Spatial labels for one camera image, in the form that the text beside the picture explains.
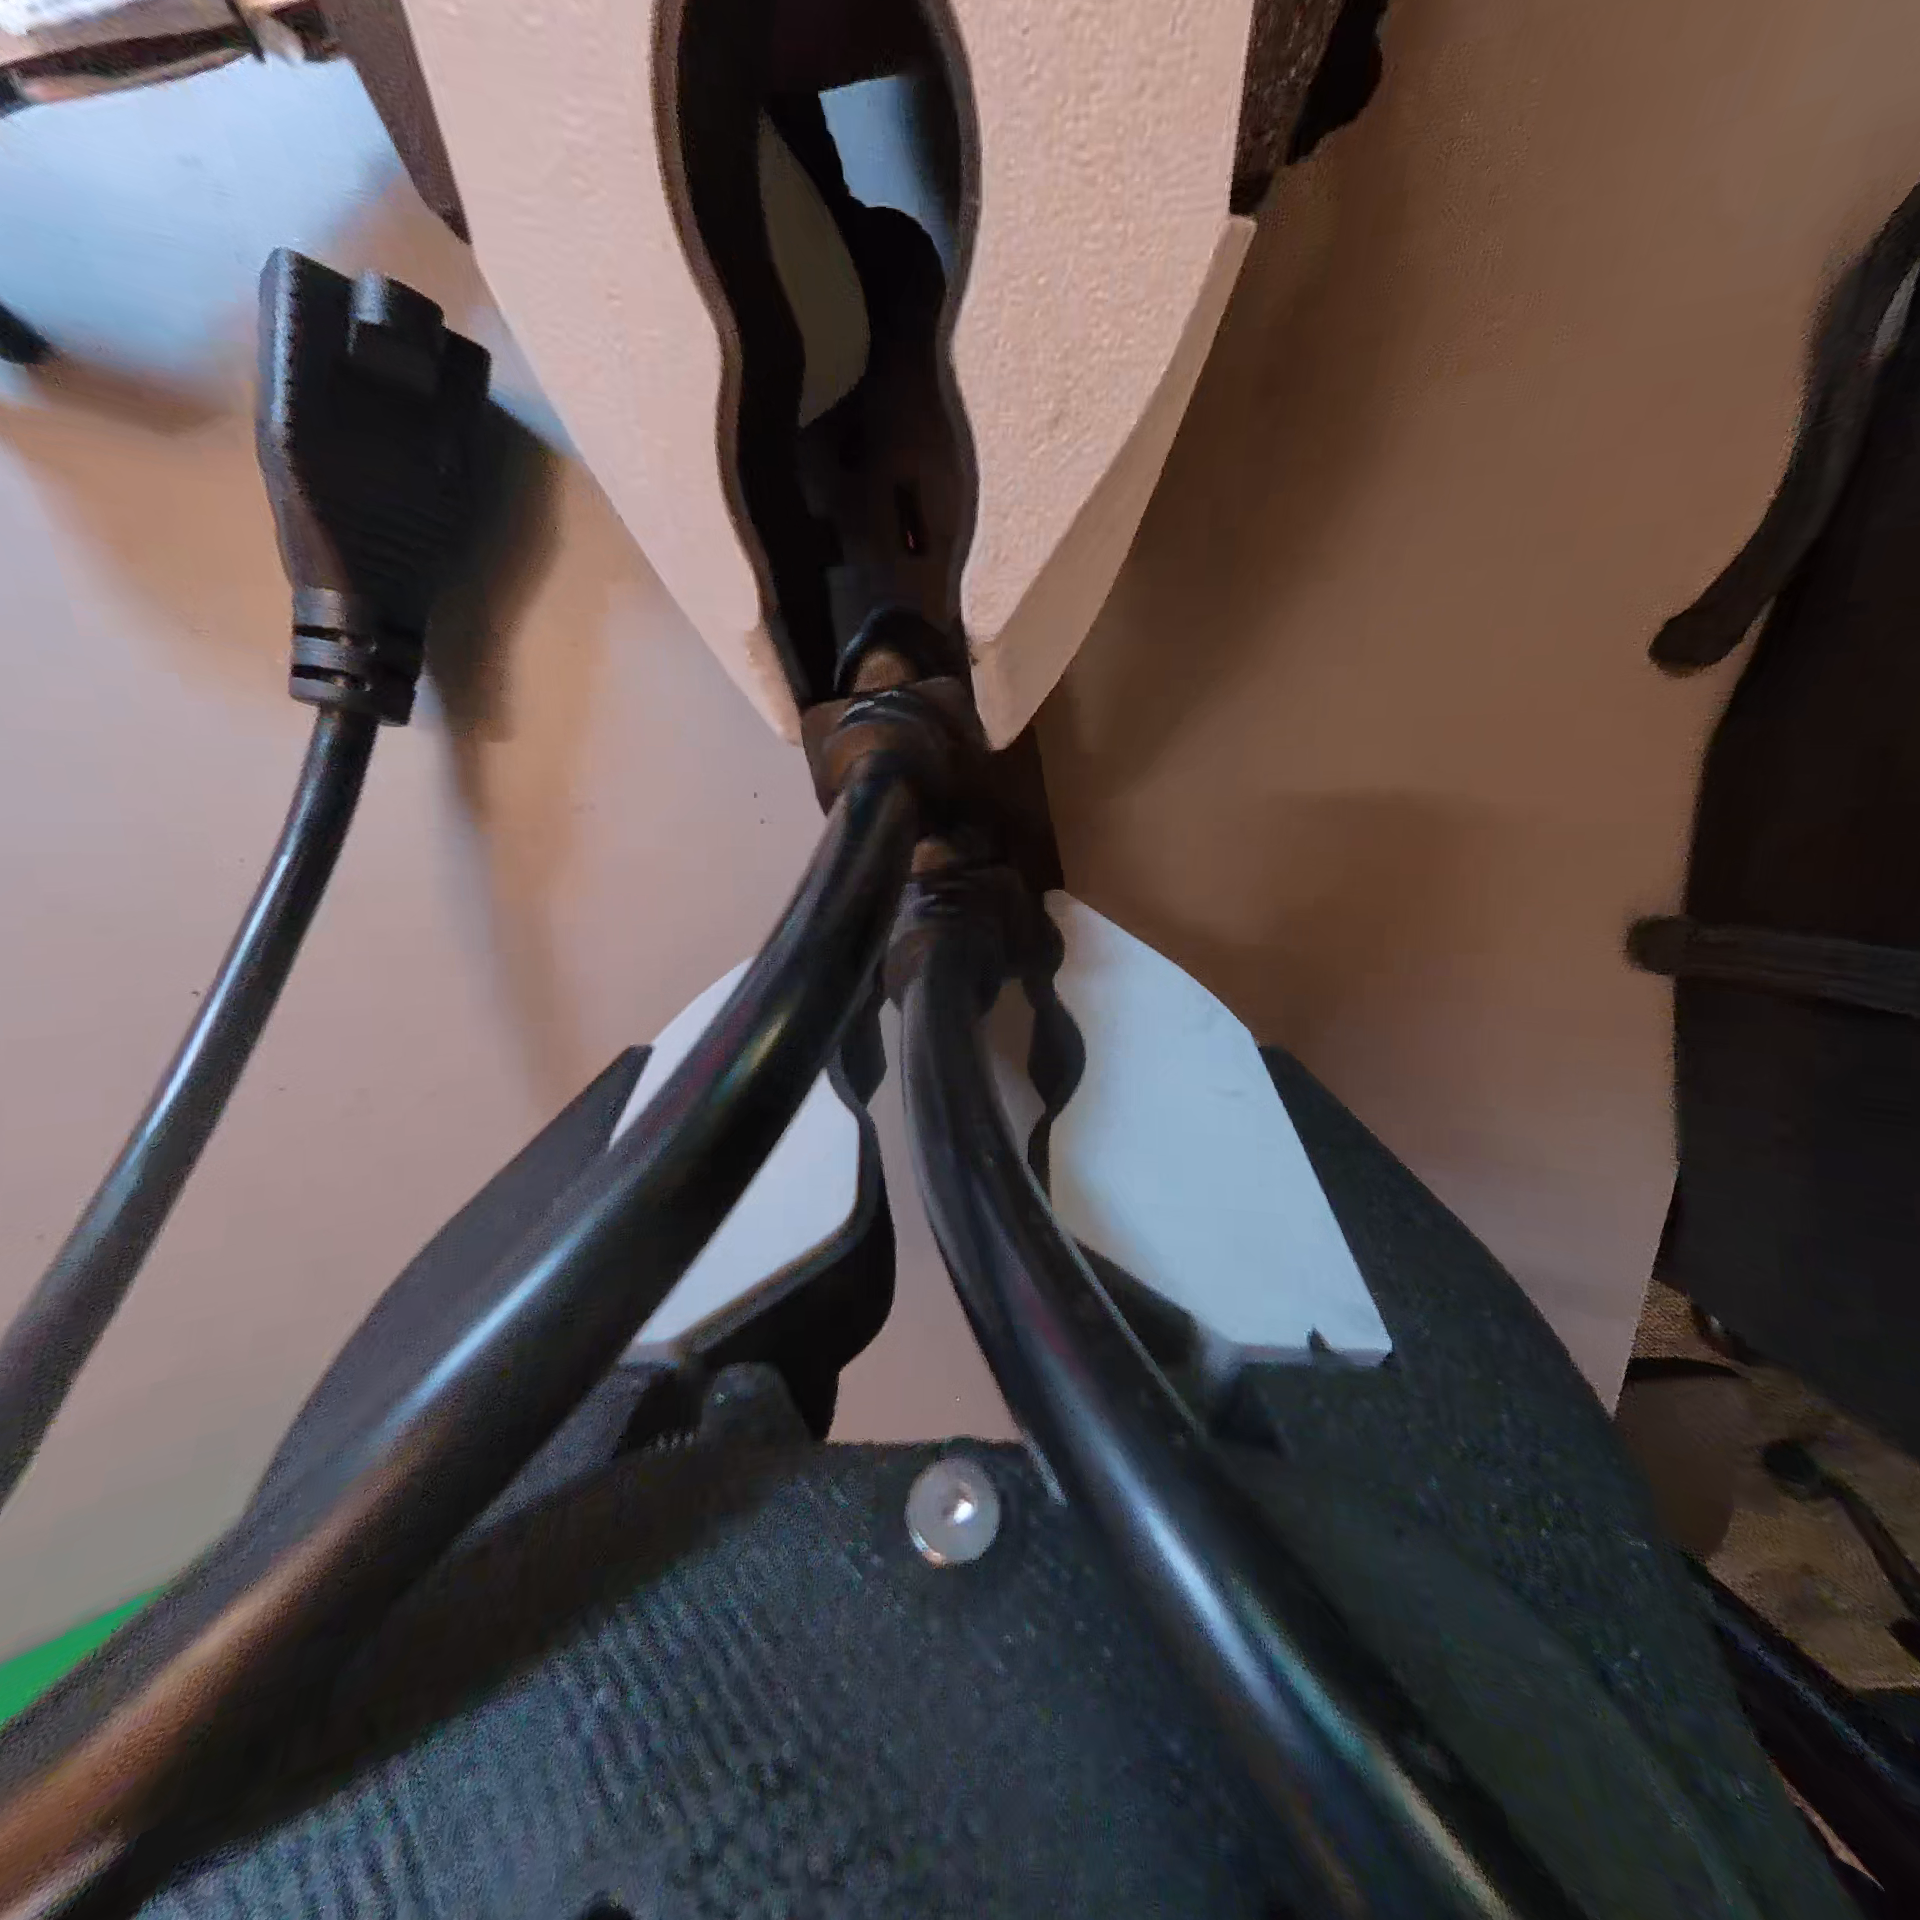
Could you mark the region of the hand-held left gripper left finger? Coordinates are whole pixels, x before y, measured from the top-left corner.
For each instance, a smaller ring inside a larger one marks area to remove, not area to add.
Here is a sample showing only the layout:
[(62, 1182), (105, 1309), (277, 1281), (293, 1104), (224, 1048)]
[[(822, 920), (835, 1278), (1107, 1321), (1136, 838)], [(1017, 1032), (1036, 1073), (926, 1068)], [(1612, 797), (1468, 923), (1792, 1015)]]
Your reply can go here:
[(620, 1363), (766, 1364), (806, 1425), (829, 1425), (841, 1375), (896, 1302), (896, 1225), (870, 1104), (877, 1001), (855, 1015), (773, 1153)]

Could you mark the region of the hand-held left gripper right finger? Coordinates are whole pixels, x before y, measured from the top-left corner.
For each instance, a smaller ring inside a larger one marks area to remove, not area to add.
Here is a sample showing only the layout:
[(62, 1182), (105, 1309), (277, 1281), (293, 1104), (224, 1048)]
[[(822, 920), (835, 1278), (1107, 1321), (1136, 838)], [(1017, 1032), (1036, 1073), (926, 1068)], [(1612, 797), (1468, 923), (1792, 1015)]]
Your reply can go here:
[(1207, 1366), (1374, 1369), (1393, 1348), (1249, 1028), (1069, 893), (1053, 990), (1083, 1068), (1047, 1131), (1069, 1237), (1175, 1309)]

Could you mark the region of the green plastic bin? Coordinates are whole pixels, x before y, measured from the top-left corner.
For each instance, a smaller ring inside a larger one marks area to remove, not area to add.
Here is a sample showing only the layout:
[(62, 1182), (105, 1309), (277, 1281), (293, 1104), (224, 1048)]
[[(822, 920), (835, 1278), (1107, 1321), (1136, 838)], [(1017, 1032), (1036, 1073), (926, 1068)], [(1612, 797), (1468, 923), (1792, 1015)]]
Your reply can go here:
[(93, 1651), (134, 1617), (157, 1590), (137, 1592), (96, 1615), (68, 1625), (64, 1632), (8, 1654), (0, 1668), (0, 1715), (3, 1723), (23, 1715), (33, 1700), (43, 1699), (47, 1688), (70, 1670), (75, 1670)]

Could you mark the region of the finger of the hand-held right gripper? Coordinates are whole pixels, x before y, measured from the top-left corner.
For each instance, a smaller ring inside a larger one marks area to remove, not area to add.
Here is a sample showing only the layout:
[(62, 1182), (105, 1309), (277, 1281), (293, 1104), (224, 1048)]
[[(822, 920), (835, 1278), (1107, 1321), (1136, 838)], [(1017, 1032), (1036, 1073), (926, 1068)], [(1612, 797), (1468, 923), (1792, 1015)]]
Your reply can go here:
[(657, 142), (652, 3), (409, 3), (478, 269), (657, 581), (784, 742), (800, 702), (725, 488), (725, 347)]
[(1255, 7), (928, 8), (961, 109), (957, 606), (1007, 747), (1109, 600), (1255, 238), (1232, 213)]

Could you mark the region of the black power strip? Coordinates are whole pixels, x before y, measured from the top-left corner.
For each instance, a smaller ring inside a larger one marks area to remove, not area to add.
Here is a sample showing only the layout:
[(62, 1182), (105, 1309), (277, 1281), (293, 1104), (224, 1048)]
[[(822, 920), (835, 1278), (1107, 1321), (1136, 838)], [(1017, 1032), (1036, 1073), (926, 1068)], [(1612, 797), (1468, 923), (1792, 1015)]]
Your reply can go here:
[(1023, 728), (989, 747), (975, 704), (959, 613), (975, 494), (955, 432), (933, 411), (841, 399), (801, 428), (798, 480), (822, 592), (822, 639), (806, 656), (800, 707), (916, 689), (952, 736), (957, 829), (1036, 892), (1060, 885), (1039, 745)]

